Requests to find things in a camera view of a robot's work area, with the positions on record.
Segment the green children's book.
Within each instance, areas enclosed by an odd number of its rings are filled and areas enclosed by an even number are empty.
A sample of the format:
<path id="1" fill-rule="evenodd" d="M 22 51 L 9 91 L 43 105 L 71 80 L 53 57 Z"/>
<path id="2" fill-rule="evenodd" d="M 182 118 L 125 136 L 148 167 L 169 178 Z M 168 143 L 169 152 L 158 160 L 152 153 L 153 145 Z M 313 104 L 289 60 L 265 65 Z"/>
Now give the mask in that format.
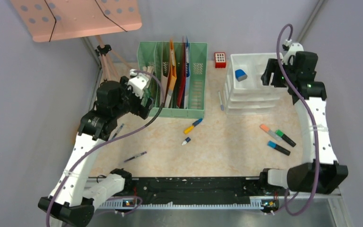
<path id="1" fill-rule="evenodd" d="M 154 66 L 144 66 L 143 71 L 146 71 L 146 72 L 151 73 L 152 75 L 154 75 L 155 68 L 154 68 Z M 147 74 L 146 74 L 146 77 L 147 77 L 148 81 L 147 81 L 147 85 L 146 85 L 145 90 L 144 90 L 144 95 L 145 95 L 145 98 L 148 99 L 148 98 L 151 97 L 151 88 L 150 88 L 150 86 L 151 86 L 151 78 L 152 77 L 150 75 L 147 75 Z"/>

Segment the clear plastic drawer unit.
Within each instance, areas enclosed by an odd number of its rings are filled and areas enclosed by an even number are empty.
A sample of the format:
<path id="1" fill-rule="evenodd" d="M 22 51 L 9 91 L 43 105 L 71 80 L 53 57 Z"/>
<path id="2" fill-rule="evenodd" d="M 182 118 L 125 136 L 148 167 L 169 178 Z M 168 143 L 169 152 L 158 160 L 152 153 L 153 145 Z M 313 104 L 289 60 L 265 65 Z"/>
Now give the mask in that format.
<path id="1" fill-rule="evenodd" d="M 260 77 L 265 71 L 268 59 L 276 58 L 271 53 L 231 54 L 224 85 L 225 112 L 229 115 L 268 114 L 287 93 L 285 87 L 262 85 Z M 238 82 L 234 72 L 242 69 L 247 79 Z"/>

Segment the green file rack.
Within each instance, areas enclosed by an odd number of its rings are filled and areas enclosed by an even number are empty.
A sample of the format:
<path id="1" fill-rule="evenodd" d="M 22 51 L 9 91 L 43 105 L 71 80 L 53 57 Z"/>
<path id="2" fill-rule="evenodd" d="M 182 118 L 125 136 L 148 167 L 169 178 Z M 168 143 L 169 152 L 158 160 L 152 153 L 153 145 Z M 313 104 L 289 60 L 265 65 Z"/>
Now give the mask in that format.
<path id="1" fill-rule="evenodd" d="M 207 43 L 190 43 L 190 90 L 188 109 L 183 108 L 184 92 L 181 108 L 176 106 L 180 73 L 182 42 L 174 42 L 177 80 L 174 86 L 170 108 L 163 108 L 159 113 L 167 118 L 203 118 L 205 113 L 205 82 L 207 68 Z M 154 75 L 161 82 L 161 50 L 162 42 L 140 42 L 137 51 L 138 66 L 154 66 Z"/>

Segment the red translucent file folder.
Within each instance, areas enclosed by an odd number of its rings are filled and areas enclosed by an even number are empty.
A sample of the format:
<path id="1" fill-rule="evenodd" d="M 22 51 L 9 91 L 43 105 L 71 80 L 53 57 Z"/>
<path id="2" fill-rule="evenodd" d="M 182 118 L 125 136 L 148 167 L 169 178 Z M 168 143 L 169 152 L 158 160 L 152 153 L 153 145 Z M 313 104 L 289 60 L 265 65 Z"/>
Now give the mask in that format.
<path id="1" fill-rule="evenodd" d="M 185 47 L 186 43 L 183 42 L 181 46 L 181 58 L 180 58 L 180 73 L 178 76 L 179 86 L 178 86 L 178 94 L 177 94 L 177 102 L 176 106 L 181 108 L 182 106 L 182 97 L 185 87 Z"/>

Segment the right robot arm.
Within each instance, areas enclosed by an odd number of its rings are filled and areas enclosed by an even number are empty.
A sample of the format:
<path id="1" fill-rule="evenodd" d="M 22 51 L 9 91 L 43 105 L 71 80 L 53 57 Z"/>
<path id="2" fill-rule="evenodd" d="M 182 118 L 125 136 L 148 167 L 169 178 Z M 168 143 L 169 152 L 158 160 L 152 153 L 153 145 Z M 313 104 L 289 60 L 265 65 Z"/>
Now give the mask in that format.
<path id="1" fill-rule="evenodd" d="M 348 167 L 339 164 L 333 151 L 326 121 L 327 93 L 323 82 L 316 81 L 318 55 L 298 51 L 290 63 L 283 65 L 285 77 L 276 58 L 268 59 L 261 76 L 263 85 L 286 87 L 292 97 L 303 142 L 302 163 L 288 170 L 264 169 L 258 182 L 259 191 L 271 195 L 277 187 L 294 192 L 311 192 L 315 177 L 316 159 L 319 177 L 316 193 L 332 193 L 348 176 Z"/>

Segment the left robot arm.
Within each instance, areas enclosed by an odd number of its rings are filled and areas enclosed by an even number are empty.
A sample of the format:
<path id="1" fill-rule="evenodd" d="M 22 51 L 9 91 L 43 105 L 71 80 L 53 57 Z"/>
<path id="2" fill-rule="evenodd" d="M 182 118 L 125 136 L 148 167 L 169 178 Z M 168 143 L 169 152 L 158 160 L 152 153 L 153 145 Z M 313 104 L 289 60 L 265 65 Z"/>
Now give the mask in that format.
<path id="1" fill-rule="evenodd" d="M 153 101 L 142 100 L 154 78 L 151 73 L 132 70 L 129 77 L 105 81 L 98 87 L 93 108 L 81 118 L 73 151 L 61 177 L 51 193 L 38 202 L 46 213 L 46 226 L 85 227 L 113 195 L 131 193 L 130 173 L 123 170 L 116 170 L 90 188 L 86 188 L 86 183 L 100 148 L 118 140 L 111 138 L 118 119 L 126 114 L 142 119 L 149 116 Z"/>

